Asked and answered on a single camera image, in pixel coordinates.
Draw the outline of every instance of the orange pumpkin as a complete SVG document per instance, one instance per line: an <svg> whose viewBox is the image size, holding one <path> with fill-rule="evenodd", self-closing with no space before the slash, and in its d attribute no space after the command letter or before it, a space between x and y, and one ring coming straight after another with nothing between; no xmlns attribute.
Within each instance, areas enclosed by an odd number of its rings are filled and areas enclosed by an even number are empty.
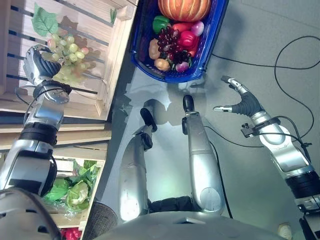
<svg viewBox="0 0 320 240"><path fill-rule="evenodd" d="M161 13L169 19L196 22L210 11L211 0L158 0Z"/></svg>

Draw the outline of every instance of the green cabbage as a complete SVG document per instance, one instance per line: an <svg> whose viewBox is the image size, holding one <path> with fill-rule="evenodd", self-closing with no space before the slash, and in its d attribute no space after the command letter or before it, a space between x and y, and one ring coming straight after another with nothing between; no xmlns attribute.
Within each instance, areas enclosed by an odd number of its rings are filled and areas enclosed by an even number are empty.
<svg viewBox="0 0 320 240"><path fill-rule="evenodd" d="M69 183L63 178L56 178L54 180L51 190L44 196L44 200L54 202L61 199L67 194Z"/></svg>
<svg viewBox="0 0 320 240"><path fill-rule="evenodd" d="M79 212L89 206L88 201L89 188L84 181L78 182L69 188L66 195L66 205L74 212Z"/></svg>

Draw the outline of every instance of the green pepper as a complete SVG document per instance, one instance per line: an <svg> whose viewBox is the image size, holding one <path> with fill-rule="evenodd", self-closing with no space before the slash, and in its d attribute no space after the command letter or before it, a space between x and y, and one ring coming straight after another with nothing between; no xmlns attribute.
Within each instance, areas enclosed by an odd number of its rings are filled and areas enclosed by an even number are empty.
<svg viewBox="0 0 320 240"><path fill-rule="evenodd" d="M162 15L156 16L152 23L153 31L156 34L158 34L162 28L165 29L167 26L170 26L170 20Z"/></svg>

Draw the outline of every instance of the gray floor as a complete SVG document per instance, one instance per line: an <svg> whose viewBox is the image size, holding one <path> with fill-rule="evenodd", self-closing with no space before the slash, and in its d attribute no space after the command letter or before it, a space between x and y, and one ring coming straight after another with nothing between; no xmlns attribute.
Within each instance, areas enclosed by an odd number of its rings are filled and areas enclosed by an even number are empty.
<svg viewBox="0 0 320 240"><path fill-rule="evenodd" d="M320 1L318 0L230 0L213 52L240 61L273 65L278 52L291 40L304 36L320 37ZM311 66L319 60L320 43L314 39L295 42L283 52L281 66ZM229 75L242 81L273 116L292 118L301 133L311 124L308 111L285 96L277 87L273 69L247 66L211 57L204 78L184 84L166 84L134 69L126 56L114 104L112 140L107 166L99 194L101 202L116 213L118 206L119 166L131 134L143 121L141 107L154 99L158 131L153 135L153 148L145 153L147 189L152 201L189 195L188 139L182 133L184 116L182 98L191 93L203 123L212 126L226 138L246 145L260 145L259 139L245 139L241 115L217 113L216 105L235 104L240 97L220 81ZM307 104L315 115L312 131L304 138L312 142L309 152L320 173L319 80L320 67L309 70L278 69L283 88ZM292 127L283 121L293 134ZM235 219L272 232L279 224L291 224L294 239L304 239L300 226L301 213L293 196L270 161L266 149L239 147L208 131L216 145L229 204Z"/></svg>

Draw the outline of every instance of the onion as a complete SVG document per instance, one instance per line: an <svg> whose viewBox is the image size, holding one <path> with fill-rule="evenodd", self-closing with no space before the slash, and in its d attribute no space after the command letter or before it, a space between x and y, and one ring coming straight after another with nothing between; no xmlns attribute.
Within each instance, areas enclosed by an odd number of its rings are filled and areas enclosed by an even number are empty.
<svg viewBox="0 0 320 240"><path fill-rule="evenodd" d="M191 32L196 35L196 36L200 36L205 29L205 25L202 21L197 21L192 27L191 27Z"/></svg>
<svg viewBox="0 0 320 240"><path fill-rule="evenodd" d="M182 72L186 71L188 68L189 68L189 63L187 63L186 61L183 61L182 63L178 63L175 66L175 70L178 73L182 73Z"/></svg>

